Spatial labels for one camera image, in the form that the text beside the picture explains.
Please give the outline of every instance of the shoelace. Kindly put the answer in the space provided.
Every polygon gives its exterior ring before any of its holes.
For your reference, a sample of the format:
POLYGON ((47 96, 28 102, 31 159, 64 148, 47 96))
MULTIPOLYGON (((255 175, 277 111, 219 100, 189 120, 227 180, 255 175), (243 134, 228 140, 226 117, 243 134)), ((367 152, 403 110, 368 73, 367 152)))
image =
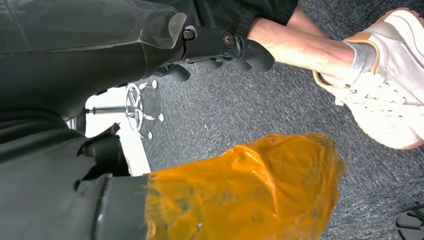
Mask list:
POLYGON ((405 104, 407 99, 390 85, 380 74, 367 72, 353 85, 339 88, 336 94, 336 105, 361 105, 370 112, 388 116, 421 115, 424 117, 424 106, 405 104))

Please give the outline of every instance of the ankle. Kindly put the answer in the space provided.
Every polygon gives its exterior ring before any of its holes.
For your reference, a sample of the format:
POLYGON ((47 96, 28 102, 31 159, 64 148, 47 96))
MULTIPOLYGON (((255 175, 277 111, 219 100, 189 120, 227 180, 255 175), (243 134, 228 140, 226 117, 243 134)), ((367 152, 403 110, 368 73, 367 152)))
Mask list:
POLYGON ((355 51, 350 46, 342 41, 334 41, 333 48, 330 49, 329 54, 334 62, 329 64, 328 71, 322 72, 323 74, 340 80, 351 74, 355 51))

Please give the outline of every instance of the metal pole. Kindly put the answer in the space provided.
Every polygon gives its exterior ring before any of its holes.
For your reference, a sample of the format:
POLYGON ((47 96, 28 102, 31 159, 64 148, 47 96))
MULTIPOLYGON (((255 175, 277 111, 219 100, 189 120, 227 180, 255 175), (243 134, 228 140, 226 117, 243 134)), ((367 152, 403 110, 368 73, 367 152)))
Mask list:
POLYGON ((92 109, 86 109, 85 111, 88 114, 119 114, 119 113, 126 113, 128 109, 128 112, 135 112, 136 108, 134 106, 99 106, 99 107, 93 107, 92 109))

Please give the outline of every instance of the hairy leg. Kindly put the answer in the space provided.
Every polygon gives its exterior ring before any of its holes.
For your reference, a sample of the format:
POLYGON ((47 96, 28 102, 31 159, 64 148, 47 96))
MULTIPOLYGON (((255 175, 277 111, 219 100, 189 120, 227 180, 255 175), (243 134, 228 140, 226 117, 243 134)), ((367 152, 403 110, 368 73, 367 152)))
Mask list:
POLYGON ((293 12, 287 27, 310 33, 319 37, 327 38, 327 35, 309 18, 309 16, 298 5, 293 12))
POLYGON ((305 24, 306 28, 305 25, 301 26, 296 20, 299 18, 295 17, 295 26, 303 30, 315 29, 316 34, 257 18, 253 21, 247 38, 264 46, 279 63, 315 70, 337 79, 349 75, 355 56, 354 50, 344 42, 317 34, 319 28, 314 26, 312 21, 305 24))

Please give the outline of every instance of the white surface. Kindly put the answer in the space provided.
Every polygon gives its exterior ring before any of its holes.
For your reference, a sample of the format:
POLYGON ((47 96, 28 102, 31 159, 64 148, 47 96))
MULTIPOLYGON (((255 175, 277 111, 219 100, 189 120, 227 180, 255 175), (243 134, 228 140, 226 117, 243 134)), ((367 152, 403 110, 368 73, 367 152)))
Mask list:
MULTIPOLYGON (((93 107, 107 107, 107 106, 124 106, 126 102, 126 88, 111 88, 107 92, 90 97, 85 107, 91 109, 93 107)), ((94 137, 114 123, 120 123, 120 142, 122 149, 127 159, 129 170, 132 176, 140 176, 142 174, 150 173, 150 166, 147 161, 146 153, 143 148, 143 143, 140 135, 134 132, 124 113, 114 114, 87 114, 87 125, 85 135, 90 138, 94 137)))

